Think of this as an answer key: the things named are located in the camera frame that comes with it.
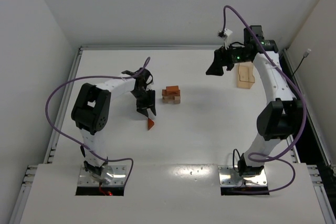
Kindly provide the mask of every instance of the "white tabletop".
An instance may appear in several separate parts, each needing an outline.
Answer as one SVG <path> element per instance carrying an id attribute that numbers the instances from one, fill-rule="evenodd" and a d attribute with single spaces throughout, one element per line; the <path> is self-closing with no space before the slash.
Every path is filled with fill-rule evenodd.
<path id="1" fill-rule="evenodd" d="M 222 77 L 206 76 L 213 50 L 84 51 L 77 77 L 135 71 L 148 56 L 156 90 L 155 126 L 147 130 L 146 117 L 136 112 L 131 93 L 113 100 L 103 132 L 109 158 L 132 157 L 138 164 L 231 164 L 234 148 L 241 153 L 249 148 L 257 134 L 257 116 L 266 106 L 263 85 L 256 70 L 250 90 L 236 88 L 236 69 Z M 102 81 L 75 82 L 64 132 L 81 140 L 71 110 L 82 84 Z M 181 104 L 163 104 L 161 90 L 173 85 L 180 87 Z M 285 147 L 286 141 L 274 153 Z M 79 146 L 61 136 L 53 163 L 82 162 Z"/>
<path id="2" fill-rule="evenodd" d="M 21 223 L 324 223 L 305 164 L 295 164 L 293 185 L 270 196 L 221 196 L 217 165 L 231 164 L 234 148 L 249 148 L 266 105 L 257 71 L 256 83 L 243 90 L 236 88 L 236 69 L 205 75 L 213 50 L 109 50 L 84 51 L 77 77 L 134 71 L 147 56 L 155 126 L 147 131 L 129 93 L 112 101 L 104 128 L 109 158 L 135 161 L 125 196 L 75 196 L 83 157 L 77 144 L 60 137 L 53 163 L 38 168 Z M 81 139 L 72 107 L 83 83 L 101 81 L 75 83 L 64 132 Z M 161 89 L 173 85 L 181 89 L 181 104 L 163 104 Z M 286 146 L 283 141 L 273 155 Z M 200 165 L 202 173 L 184 172 Z M 291 170 L 272 162 L 266 175 L 272 189 L 288 182 Z"/>

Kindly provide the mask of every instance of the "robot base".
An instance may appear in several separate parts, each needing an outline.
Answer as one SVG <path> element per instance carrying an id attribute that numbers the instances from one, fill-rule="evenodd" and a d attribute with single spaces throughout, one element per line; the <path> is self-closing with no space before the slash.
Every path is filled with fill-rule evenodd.
<path id="1" fill-rule="evenodd" d="M 263 193 L 268 190 L 265 169 L 260 175 L 249 177 L 240 177 L 232 165 L 219 166 L 218 172 L 221 195 L 244 195 L 239 193 L 240 191 L 260 191 L 257 195 L 269 195 Z"/>
<path id="2" fill-rule="evenodd" d="M 127 166 L 125 165 L 108 165 L 108 173 L 101 184 L 103 191 L 110 191 L 114 196 L 124 195 L 124 183 L 126 179 Z M 101 180 L 95 178 L 91 173 L 81 167 L 76 195 L 103 195 L 99 190 Z"/>

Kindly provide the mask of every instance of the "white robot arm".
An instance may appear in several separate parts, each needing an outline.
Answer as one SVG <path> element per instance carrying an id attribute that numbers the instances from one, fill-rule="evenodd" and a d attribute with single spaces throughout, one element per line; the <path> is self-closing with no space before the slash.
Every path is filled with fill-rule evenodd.
<path id="1" fill-rule="evenodd" d="M 105 161 L 97 158 L 91 152 L 107 159 L 101 130 L 105 127 L 109 117 L 110 101 L 131 92 L 136 98 L 136 107 L 139 113 L 148 117 L 147 109 L 150 109 L 156 115 L 155 90 L 151 90 L 153 83 L 151 73 L 144 69 L 136 78 L 125 79 L 125 77 L 135 74 L 124 71 L 119 76 L 120 79 L 111 79 L 96 85 L 85 83 L 76 99 L 71 118 L 76 122 L 84 144 L 90 148 L 90 150 L 85 150 L 81 147 L 85 157 L 85 169 L 96 177 L 101 175 Z"/>
<path id="2" fill-rule="evenodd" d="M 273 40 L 264 40 L 261 26 L 250 26 L 267 51 L 271 60 L 281 69 L 278 48 Z M 225 31 L 225 40 L 231 31 Z M 251 147 L 241 156 L 238 162 L 240 176 L 259 175 L 264 163 L 254 162 L 248 158 L 250 153 L 268 156 L 274 147 L 289 135 L 297 132 L 302 118 L 302 103 L 291 92 L 283 76 L 270 64 L 264 54 L 260 53 L 251 34 L 244 29 L 244 47 L 233 48 L 227 45 L 215 50 L 215 58 L 207 70 L 207 75 L 222 76 L 223 66 L 232 70 L 234 64 L 252 61 L 260 74 L 263 83 L 267 106 L 257 119 L 258 134 Z"/>

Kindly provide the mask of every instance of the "wooden block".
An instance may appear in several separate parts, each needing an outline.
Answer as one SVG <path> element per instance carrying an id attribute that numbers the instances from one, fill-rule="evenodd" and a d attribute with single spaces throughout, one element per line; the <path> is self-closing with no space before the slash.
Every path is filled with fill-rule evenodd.
<path id="1" fill-rule="evenodd" d="M 166 100 L 166 101 L 174 101 L 174 97 L 162 97 L 162 100 Z"/>
<path id="2" fill-rule="evenodd" d="M 150 130 L 154 126 L 154 121 L 148 118 L 148 130 Z"/>
<path id="3" fill-rule="evenodd" d="M 180 90 L 178 86 L 168 86 L 166 87 L 165 95 L 180 95 Z"/>
<path id="4" fill-rule="evenodd" d="M 166 95 L 169 95 L 169 96 L 180 96 L 181 95 L 181 92 L 180 92 L 180 90 L 178 90 L 178 91 L 173 91 L 173 92 L 166 92 Z"/>
<path id="5" fill-rule="evenodd" d="M 167 92 L 174 92 L 174 91 L 178 91 L 179 90 L 178 88 L 179 88 L 178 86 L 167 86 L 166 91 Z"/>
<path id="6" fill-rule="evenodd" d="M 237 87 L 241 89 L 250 89 L 254 83 L 253 63 L 240 63 L 237 71 Z"/>

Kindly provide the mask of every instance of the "white wall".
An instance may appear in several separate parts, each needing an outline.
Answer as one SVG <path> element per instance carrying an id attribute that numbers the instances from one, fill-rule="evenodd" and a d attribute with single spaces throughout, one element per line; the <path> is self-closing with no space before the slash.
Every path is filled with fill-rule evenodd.
<path id="1" fill-rule="evenodd" d="M 45 0 L 68 38 L 82 44 L 220 44 L 222 8 L 230 4 L 250 24 L 287 45 L 315 0 Z M 228 27 L 242 40 L 232 14 Z"/>
<path id="2" fill-rule="evenodd" d="M 9 221 L 27 165 L 43 161 L 51 134 L 44 104 L 73 56 L 44 0 L 0 0 L 0 223 Z"/>
<path id="3" fill-rule="evenodd" d="M 302 82 L 322 134 L 336 162 L 336 0 L 320 0 L 289 48 L 296 67 L 312 50 L 296 76 Z"/>

